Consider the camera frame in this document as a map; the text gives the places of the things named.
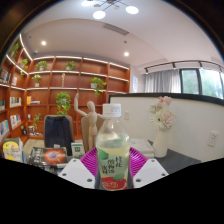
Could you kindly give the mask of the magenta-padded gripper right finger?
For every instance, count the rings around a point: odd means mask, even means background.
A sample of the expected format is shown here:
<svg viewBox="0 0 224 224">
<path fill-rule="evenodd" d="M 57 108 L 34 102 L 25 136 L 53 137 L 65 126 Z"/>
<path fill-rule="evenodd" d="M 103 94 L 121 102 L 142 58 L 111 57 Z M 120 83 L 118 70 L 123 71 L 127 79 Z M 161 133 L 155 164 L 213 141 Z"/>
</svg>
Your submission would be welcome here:
<svg viewBox="0 0 224 224">
<path fill-rule="evenodd" d="M 128 188 L 136 189 L 168 176 L 167 171 L 155 159 L 147 159 L 138 150 L 130 149 Z"/>
</svg>

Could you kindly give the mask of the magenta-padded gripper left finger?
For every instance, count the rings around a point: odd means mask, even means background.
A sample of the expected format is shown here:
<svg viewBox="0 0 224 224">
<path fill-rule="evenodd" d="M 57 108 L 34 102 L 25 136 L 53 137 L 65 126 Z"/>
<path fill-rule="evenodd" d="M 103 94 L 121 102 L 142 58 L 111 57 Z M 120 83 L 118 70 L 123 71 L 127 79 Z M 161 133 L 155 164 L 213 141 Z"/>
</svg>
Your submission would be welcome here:
<svg viewBox="0 0 224 224">
<path fill-rule="evenodd" d="M 78 186 L 94 189 L 97 173 L 97 149 L 93 148 L 80 159 L 71 159 L 60 172 L 59 176 Z"/>
</svg>

